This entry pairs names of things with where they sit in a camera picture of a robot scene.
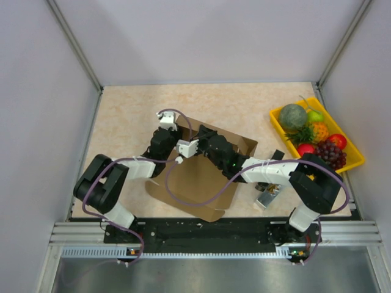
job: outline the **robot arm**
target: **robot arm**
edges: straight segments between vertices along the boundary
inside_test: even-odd
[[[158,114],[158,117],[159,128],[153,133],[150,146],[139,158],[166,161],[177,141],[182,138],[182,132],[175,124],[174,112],[163,112]],[[83,201],[98,175],[111,162],[111,158],[103,154],[97,155],[76,183],[73,195]],[[134,161],[114,164],[104,175],[105,182],[102,180],[93,189],[87,199],[87,205],[96,209],[110,221],[129,228],[136,218],[118,201],[125,180],[156,177],[165,166],[165,163],[137,160],[136,157]]]
[[[302,203],[289,218],[286,228],[287,234],[303,234],[320,214],[331,212],[340,186],[333,178],[317,168],[295,162],[270,164],[272,160],[259,160],[239,154],[224,136],[204,125],[200,126],[197,137],[187,142],[181,140],[182,133],[175,124],[173,112],[163,112],[158,117],[160,119],[159,128],[154,132],[150,146],[141,157],[165,161],[176,146],[178,153],[183,157],[200,154],[208,157],[228,179],[233,178],[244,168],[263,164],[261,167],[246,170],[235,178],[234,182],[292,186],[300,196]],[[305,154],[302,159],[314,162],[334,172],[313,154]],[[76,183],[73,191],[74,196],[83,201],[92,183],[111,162],[110,158],[102,154],[96,156]],[[94,188],[87,199],[87,204],[112,222],[127,228],[136,218],[118,202],[125,180],[156,177],[165,166],[164,163],[140,161],[137,158],[125,164],[114,164],[104,176],[106,181],[99,182]]]
[[[289,218],[287,230],[294,228],[298,234],[304,233],[320,214],[329,214],[339,193],[340,185],[329,175],[310,165],[302,163],[270,164],[273,160],[259,160],[244,156],[234,151],[233,146],[224,136],[216,131],[200,126],[197,139],[192,142],[177,144],[177,151],[184,157],[203,154],[228,179],[234,177],[244,168],[255,164],[262,166],[250,168],[235,179],[242,183],[273,183],[292,186],[302,202]],[[337,175],[326,163],[314,154],[306,153],[303,160],[316,163]]]

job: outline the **small metal object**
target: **small metal object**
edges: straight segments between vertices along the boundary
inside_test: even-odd
[[[266,209],[269,204],[276,198],[281,192],[282,186],[276,184],[269,184],[265,187],[261,195],[256,199],[255,203],[262,209]]]

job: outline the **white bracket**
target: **white bracket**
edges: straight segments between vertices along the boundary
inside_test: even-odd
[[[171,111],[165,111],[163,113],[156,113],[160,122],[159,126],[162,127],[163,129],[170,129],[172,128],[173,130],[177,131],[177,125],[175,124],[175,112]]]
[[[196,154],[198,150],[198,139],[193,140],[191,142],[187,142],[185,140],[178,140],[177,143],[177,152],[182,156],[189,158]]]

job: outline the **apple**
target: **apple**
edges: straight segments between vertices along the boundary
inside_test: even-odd
[[[311,110],[307,113],[307,121],[309,123],[312,122],[322,122],[324,120],[323,114],[321,112],[317,112],[314,110]]]
[[[311,145],[309,143],[302,143],[298,147],[298,153],[299,153],[300,157],[303,157],[303,154],[305,154],[305,153],[312,153],[313,154],[314,152],[315,152],[315,148],[313,147],[313,145]]]

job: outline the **green melon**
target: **green melon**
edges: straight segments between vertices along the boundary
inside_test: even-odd
[[[307,123],[307,113],[297,104],[286,105],[281,109],[279,123],[284,130],[299,130]]]

